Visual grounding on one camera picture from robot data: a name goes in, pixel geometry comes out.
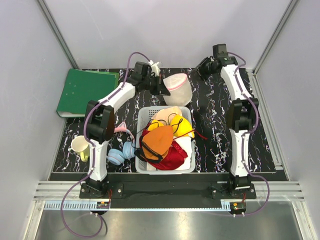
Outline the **white pink mesh laundry bag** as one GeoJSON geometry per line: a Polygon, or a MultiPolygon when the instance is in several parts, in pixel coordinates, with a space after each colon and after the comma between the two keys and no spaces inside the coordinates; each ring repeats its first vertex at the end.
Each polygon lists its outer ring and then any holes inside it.
{"type": "Polygon", "coordinates": [[[184,107],[191,102],[193,92],[187,74],[173,74],[166,77],[163,82],[170,92],[170,96],[163,96],[164,101],[168,106],[184,107]]]}

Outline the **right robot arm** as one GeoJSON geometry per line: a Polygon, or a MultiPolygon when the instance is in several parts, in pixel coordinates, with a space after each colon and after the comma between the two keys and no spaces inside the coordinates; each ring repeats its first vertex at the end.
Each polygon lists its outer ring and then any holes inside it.
{"type": "Polygon", "coordinates": [[[231,104],[226,112],[226,126],[231,134],[232,161],[226,191],[239,198],[251,187],[249,175],[249,138],[259,123],[259,100],[252,97],[240,76],[237,59],[227,51],[225,43],[212,47],[212,56],[204,58],[195,68],[202,80],[218,74],[224,80],[231,104]]]}

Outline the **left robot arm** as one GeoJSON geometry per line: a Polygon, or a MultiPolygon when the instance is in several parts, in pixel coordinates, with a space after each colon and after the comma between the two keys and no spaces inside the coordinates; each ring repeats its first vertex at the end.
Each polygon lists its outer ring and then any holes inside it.
{"type": "Polygon", "coordinates": [[[127,71],[123,81],[106,97],[88,102],[83,135],[89,144],[89,172],[84,178],[83,192],[103,198],[108,193],[107,148],[115,131],[115,113],[137,93],[149,91],[154,96],[169,96],[160,75],[160,63],[136,62],[132,72],[127,71]]]}

